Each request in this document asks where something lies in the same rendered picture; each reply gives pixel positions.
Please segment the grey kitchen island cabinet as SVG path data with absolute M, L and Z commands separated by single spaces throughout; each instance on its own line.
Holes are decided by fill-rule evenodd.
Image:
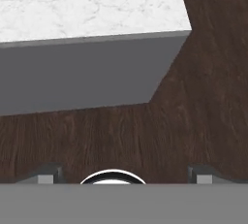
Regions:
M 0 116 L 147 103 L 188 36 L 0 45 Z

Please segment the round black and white object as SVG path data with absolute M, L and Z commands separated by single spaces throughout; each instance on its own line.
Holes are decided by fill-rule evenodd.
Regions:
M 145 184 L 145 181 L 141 177 L 120 169 L 106 169 L 98 171 L 87 176 L 81 184 L 94 184 L 100 181 L 114 180 L 123 181 L 129 184 Z

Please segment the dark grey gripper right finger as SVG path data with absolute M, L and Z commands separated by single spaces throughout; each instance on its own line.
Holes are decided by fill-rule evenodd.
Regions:
M 226 184 L 233 183 L 224 178 L 215 169 L 206 165 L 191 165 L 188 167 L 188 182 L 193 184 Z

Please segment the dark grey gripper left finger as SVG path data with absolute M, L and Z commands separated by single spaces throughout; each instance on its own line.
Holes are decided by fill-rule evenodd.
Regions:
M 63 183 L 63 170 L 58 164 L 46 164 L 29 175 L 21 177 L 17 182 L 27 184 Z

